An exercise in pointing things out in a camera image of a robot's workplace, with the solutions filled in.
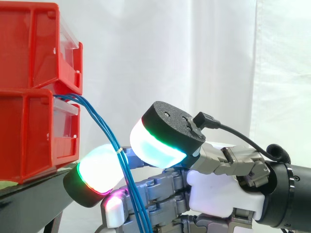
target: red plastic bin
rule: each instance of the red plastic bin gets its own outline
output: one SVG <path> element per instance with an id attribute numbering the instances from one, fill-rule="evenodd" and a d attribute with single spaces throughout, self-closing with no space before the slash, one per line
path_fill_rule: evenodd
<path id="1" fill-rule="evenodd" d="M 79 159 L 80 108 L 47 89 L 0 89 L 0 180 L 23 183 Z"/>
<path id="2" fill-rule="evenodd" d="M 58 5 L 0 1 L 0 88 L 82 94 L 82 43 Z"/>

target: blue cable bundle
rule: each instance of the blue cable bundle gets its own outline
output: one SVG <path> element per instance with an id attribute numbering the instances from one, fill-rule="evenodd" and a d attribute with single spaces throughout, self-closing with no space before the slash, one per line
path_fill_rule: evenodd
<path id="1" fill-rule="evenodd" d="M 152 233 L 153 230 L 151 222 L 149 220 L 148 214 L 142 202 L 141 196 L 139 195 L 138 189 L 135 185 L 129 165 L 127 164 L 126 155 L 124 154 L 124 151 L 121 149 L 119 142 L 117 141 L 115 135 L 112 133 L 107 123 L 102 119 L 102 117 L 95 111 L 92 105 L 84 97 L 76 94 L 54 95 L 54 96 L 63 100 L 71 100 L 84 106 L 87 109 L 88 113 L 91 115 L 91 117 L 95 120 L 95 122 L 106 134 L 114 150 L 117 152 L 119 163 L 123 170 L 126 185 L 133 205 L 139 231 L 141 233 L 144 232 Z"/>

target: black cylindrical housing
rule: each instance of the black cylindrical housing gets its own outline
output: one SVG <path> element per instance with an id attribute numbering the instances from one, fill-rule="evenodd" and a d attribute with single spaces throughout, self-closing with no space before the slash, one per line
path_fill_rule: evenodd
<path id="1" fill-rule="evenodd" d="M 78 165 L 64 176 L 63 184 L 69 196 L 84 207 L 95 206 L 111 192 L 101 194 L 88 187 L 78 173 Z"/>
<path id="2" fill-rule="evenodd" d="M 269 184 L 260 224 L 311 232 L 311 168 L 267 162 Z"/>
<path id="3" fill-rule="evenodd" d="M 188 113 L 168 103 L 156 101 L 142 116 L 146 130 L 158 141 L 192 155 L 204 142 L 191 131 L 187 123 Z"/>

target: cable tie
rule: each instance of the cable tie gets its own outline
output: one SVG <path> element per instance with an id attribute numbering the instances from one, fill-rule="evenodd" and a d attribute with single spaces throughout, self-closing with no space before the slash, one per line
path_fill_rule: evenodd
<path id="1" fill-rule="evenodd" d="M 120 149 L 118 149 L 118 150 L 116 151 L 116 153 L 117 153 L 117 154 L 120 154 L 122 150 L 123 150 L 123 148 L 120 148 Z"/>

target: white backdrop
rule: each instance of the white backdrop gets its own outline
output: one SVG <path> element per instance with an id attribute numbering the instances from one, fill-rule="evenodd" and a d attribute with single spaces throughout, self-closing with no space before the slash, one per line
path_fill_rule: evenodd
<path id="1" fill-rule="evenodd" d="M 162 100 L 193 115 L 209 113 L 263 147 L 279 143 L 294 164 L 311 166 L 305 154 L 311 129 L 307 0 L 258 0 L 257 11 L 256 0 L 56 2 L 84 44 L 84 96 L 122 145 L 129 145 L 146 109 Z M 83 157 L 107 140 L 86 111 L 81 119 Z M 209 141 L 243 144 L 221 131 L 205 134 Z M 139 181 L 160 171 L 133 175 Z M 100 224 L 98 206 L 73 203 L 59 232 L 93 233 Z"/>

